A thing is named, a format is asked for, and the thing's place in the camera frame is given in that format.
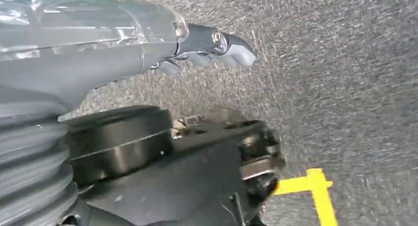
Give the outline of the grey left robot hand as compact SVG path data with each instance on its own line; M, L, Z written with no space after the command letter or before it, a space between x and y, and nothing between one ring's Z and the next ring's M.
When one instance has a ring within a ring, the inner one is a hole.
M0 114L65 114L101 85L174 60L248 66L241 38L135 0L0 0Z

